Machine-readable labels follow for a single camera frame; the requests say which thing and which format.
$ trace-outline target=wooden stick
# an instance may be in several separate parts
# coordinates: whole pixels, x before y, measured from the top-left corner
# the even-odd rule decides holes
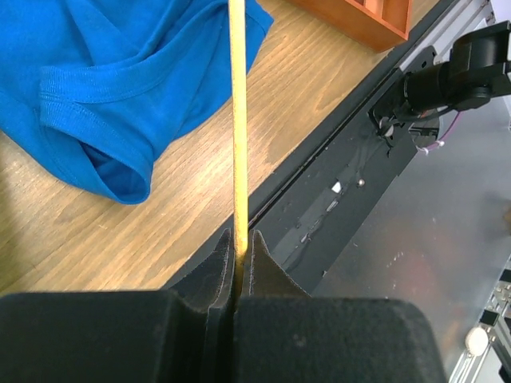
[[[241,295],[248,250],[247,63],[245,1],[229,0],[234,141],[234,250],[236,300]]]

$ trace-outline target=blue cloth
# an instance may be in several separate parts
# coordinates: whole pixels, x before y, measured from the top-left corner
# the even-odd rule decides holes
[[[271,23],[247,0],[248,68]],[[59,179],[140,203],[230,97],[228,31],[227,0],[4,1],[0,129]]]

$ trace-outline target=white round object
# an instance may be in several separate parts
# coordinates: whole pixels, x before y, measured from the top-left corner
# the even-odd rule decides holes
[[[488,347],[488,333],[481,327],[474,327],[465,338],[466,349],[475,357],[480,357]]]

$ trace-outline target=purple wire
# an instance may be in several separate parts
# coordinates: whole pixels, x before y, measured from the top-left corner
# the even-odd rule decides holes
[[[440,146],[440,143],[441,142],[445,142],[445,140],[447,138],[449,138],[451,133],[454,131],[454,129],[458,125],[460,117],[461,117],[461,112],[458,112],[458,114],[454,118],[453,122],[450,123],[450,126],[447,128],[446,132],[444,133],[444,135],[442,137],[440,137],[438,140],[433,142],[430,146],[426,146],[425,148],[420,148],[420,149],[425,150],[426,152],[428,152],[430,150],[438,148]]]

